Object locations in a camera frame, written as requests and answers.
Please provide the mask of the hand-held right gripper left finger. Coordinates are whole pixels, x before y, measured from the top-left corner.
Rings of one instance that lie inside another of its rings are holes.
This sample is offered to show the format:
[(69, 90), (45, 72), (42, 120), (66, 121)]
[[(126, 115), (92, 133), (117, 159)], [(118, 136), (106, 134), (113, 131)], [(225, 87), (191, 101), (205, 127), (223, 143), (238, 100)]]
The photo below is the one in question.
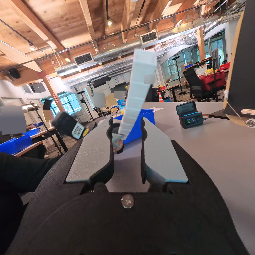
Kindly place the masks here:
[(114, 173), (112, 117), (87, 134), (66, 177), (67, 183), (107, 183)]

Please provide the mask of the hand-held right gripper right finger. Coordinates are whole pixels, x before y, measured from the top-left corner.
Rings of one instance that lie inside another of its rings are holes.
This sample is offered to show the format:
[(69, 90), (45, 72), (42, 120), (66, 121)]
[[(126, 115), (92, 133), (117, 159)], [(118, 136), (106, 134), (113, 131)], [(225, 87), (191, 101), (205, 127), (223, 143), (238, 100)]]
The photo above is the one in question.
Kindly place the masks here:
[(141, 131), (142, 184), (187, 184), (188, 177), (171, 139), (145, 117), (141, 119)]

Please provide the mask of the white toy brick bar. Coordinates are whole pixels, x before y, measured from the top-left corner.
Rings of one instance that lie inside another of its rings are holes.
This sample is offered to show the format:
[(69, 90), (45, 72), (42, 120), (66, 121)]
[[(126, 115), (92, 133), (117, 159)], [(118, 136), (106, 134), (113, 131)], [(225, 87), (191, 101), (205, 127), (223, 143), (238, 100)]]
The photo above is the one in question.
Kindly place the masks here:
[(135, 49), (124, 114), (119, 134), (125, 140), (130, 134), (145, 102), (151, 84), (155, 82), (157, 54), (149, 50)]

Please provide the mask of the person's left forearm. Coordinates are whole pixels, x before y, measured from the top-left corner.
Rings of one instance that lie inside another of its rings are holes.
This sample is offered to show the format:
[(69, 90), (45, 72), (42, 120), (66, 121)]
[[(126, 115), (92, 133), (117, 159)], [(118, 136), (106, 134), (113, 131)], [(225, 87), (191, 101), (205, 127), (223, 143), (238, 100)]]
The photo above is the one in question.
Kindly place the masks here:
[(15, 157), (0, 153), (0, 187), (1, 192), (34, 192), (45, 175), (59, 161), (59, 157), (37, 159)]

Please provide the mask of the window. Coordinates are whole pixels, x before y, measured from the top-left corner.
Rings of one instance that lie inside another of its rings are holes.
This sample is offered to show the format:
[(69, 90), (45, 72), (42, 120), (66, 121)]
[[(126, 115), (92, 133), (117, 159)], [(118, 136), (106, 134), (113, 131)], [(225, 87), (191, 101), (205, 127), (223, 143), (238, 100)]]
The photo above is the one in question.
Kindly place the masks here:
[[(82, 110), (80, 103), (78, 102), (76, 98), (76, 94), (71, 92), (61, 92), (58, 93), (58, 97), (60, 99), (60, 103), (63, 105), (64, 110), (69, 114), (72, 115), (74, 113), (77, 113)], [(52, 100), (50, 110), (53, 113), (53, 116), (55, 117), (57, 113), (60, 112), (56, 102), (53, 100), (52, 97), (45, 97), (40, 99), (42, 104), (44, 104), (45, 100)]]

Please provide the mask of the beige rounded panel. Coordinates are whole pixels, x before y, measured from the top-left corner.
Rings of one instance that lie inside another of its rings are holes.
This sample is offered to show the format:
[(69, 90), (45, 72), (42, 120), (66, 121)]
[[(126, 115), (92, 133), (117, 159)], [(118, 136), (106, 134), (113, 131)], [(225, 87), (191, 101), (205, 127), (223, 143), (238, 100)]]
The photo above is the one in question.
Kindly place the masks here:
[(51, 110), (43, 110), (43, 117), (45, 122), (49, 122), (54, 119), (53, 112)]

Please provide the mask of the disinfecting wipes canister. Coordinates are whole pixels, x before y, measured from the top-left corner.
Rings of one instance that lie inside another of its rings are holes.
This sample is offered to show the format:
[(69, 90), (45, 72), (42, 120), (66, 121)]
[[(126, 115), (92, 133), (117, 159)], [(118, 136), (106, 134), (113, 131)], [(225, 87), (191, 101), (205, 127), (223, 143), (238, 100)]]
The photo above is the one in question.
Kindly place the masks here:
[(125, 106), (126, 106), (126, 99), (122, 99), (122, 100), (117, 100), (117, 114), (124, 114), (125, 111)]

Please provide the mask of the small blue storage bin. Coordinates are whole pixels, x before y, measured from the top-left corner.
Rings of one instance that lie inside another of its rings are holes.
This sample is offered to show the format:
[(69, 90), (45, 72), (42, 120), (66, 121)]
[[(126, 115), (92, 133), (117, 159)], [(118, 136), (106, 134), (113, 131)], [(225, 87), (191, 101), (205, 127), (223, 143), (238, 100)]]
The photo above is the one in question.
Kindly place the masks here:
[(40, 133), (40, 132), (41, 132), (40, 128), (35, 127), (31, 130), (28, 130), (26, 133), (23, 133), (23, 135), (28, 135), (28, 136), (31, 137), (33, 135), (36, 135), (36, 134)]
[(0, 152), (13, 155), (31, 146), (32, 144), (33, 141), (31, 137), (26, 134), (20, 138), (13, 138), (7, 142), (2, 143), (0, 145)]

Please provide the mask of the dark charging case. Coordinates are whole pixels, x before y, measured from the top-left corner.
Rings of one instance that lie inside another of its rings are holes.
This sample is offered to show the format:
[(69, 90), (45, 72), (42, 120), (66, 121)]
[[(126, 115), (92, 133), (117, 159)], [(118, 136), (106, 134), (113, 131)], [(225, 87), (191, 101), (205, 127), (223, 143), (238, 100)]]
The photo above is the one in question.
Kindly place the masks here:
[(203, 124), (202, 112), (197, 110), (196, 103), (194, 101), (178, 105), (176, 107), (176, 111), (180, 125), (184, 129)]

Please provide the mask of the red plastic bin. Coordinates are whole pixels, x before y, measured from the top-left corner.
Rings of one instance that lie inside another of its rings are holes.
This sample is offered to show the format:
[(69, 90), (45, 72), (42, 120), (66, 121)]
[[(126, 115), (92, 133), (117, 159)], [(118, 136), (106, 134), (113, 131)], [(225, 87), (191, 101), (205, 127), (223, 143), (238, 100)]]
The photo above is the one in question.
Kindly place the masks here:
[(214, 85), (214, 74), (210, 75), (200, 75), (199, 79), (202, 82), (202, 90), (203, 91), (209, 91), (211, 89), (211, 86), (213, 88), (221, 88), (226, 86), (226, 80), (225, 80), (225, 72), (219, 71), (215, 73), (215, 79), (216, 79), (216, 85)]

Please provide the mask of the black board on white stand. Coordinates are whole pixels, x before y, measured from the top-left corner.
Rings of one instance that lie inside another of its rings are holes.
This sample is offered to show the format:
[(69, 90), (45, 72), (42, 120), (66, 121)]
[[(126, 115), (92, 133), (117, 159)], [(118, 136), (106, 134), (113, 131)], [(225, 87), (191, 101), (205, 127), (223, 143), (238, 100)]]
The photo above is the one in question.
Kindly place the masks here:
[(254, 1), (247, 1), (235, 31), (223, 113), (254, 129)]

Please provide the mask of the wooden post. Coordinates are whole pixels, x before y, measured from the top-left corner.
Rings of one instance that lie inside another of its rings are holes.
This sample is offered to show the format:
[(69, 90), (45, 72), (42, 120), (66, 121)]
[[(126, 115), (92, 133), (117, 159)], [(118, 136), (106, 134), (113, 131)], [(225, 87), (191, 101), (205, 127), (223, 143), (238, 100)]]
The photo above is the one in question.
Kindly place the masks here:
[(62, 103), (61, 103), (61, 101), (60, 101), (60, 99), (59, 99), (59, 97), (58, 97), (58, 95), (57, 95), (53, 85), (50, 83), (49, 78), (47, 76), (44, 76), (44, 77), (42, 77), (42, 80), (45, 83), (47, 89), (49, 90), (49, 92), (50, 92), (53, 100), (55, 101), (59, 111), (60, 112), (65, 112), (65, 109), (64, 109), (64, 107), (63, 107), (63, 105), (62, 105)]
[(198, 41), (200, 61), (202, 61), (206, 58), (205, 43), (204, 43), (204, 37), (203, 37), (203, 27), (200, 27), (197, 30), (197, 41)]

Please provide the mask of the black wall speaker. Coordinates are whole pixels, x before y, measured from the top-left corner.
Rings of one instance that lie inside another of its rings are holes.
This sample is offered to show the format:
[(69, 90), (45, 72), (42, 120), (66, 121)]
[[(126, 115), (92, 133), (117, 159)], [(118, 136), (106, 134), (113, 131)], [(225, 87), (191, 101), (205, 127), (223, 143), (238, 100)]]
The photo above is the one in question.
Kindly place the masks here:
[(34, 84), (29, 84), (29, 87), (31, 88), (33, 93), (40, 94), (40, 93), (46, 92), (46, 89), (45, 89), (43, 83), (38, 82), (38, 83), (34, 83)]

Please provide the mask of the wall screen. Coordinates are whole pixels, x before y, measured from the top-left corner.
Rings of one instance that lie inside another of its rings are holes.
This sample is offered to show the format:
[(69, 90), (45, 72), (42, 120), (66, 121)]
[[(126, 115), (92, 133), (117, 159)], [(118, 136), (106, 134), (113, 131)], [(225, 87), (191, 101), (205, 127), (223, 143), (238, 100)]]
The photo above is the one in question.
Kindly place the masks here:
[(129, 86), (130, 82), (123, 82), (114, 86), (113, 91), (127, 91), (127, 86)]

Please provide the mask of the silver air duct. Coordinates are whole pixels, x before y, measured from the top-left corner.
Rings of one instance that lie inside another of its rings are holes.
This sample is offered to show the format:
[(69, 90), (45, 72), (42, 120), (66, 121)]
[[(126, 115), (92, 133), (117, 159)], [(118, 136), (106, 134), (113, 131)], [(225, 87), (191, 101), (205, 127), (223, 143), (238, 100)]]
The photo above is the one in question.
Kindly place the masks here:
[(202, 26), (202, 19), (197, 19), (192, 22), (180, 25), (170, 30), (162, 32), (152, 31), (141, 35), (138, 40), (131, 41), (130, 43), (123, 44), (122, 46), (114, 49), (106, 50), (102, 53), (91, 54), (90, 52), (74, 57), (74, 61), (62, 67), (56, 67), (55, 71), (59, 76), (66, 76), (82, 69), (90, 68), (99, 63), (103, 63), (114, 58), (118, 58), (115, 62), (109, 62), (101, 65), (98, 69), (93, 71), (89, 69), (84, 75), (78, 78), (70, 78), (66, 81), (67, 84), (78, 86), (86, 78), (92, 79), (93, 75), (98, 75), (105, 70), (113, 70), (115, 66), (124, 66), (127, 68), (128, 63), (132, 62), (132, 56), (120, 58), (126, 54), (133, 53), (135, 49), (145, 49), (153, 46), (157, 58), (168, 54), (172, 48), (180, 48), (181, 46), (194, 45), (198, 43), (196, 32)]

